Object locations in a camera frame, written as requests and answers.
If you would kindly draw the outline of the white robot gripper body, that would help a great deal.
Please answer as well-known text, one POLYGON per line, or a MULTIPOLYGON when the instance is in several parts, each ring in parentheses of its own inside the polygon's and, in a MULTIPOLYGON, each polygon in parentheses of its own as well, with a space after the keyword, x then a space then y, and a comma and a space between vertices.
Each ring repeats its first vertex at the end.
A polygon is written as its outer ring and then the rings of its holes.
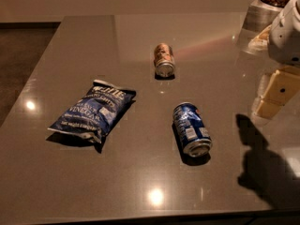
POLYGON ((280 64, 300 65, 300 0, 290 0, 273 20, 268 53, 280 64))

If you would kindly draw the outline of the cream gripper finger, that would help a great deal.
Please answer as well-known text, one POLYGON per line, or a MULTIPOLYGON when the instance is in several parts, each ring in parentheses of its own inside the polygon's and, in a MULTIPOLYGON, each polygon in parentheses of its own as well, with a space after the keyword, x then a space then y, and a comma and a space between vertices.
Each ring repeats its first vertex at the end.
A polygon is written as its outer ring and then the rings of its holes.
POLYGON ((272 119, 299 91, 299 67, 283 66, 263 74, 254 100, 254 114, 272 119))

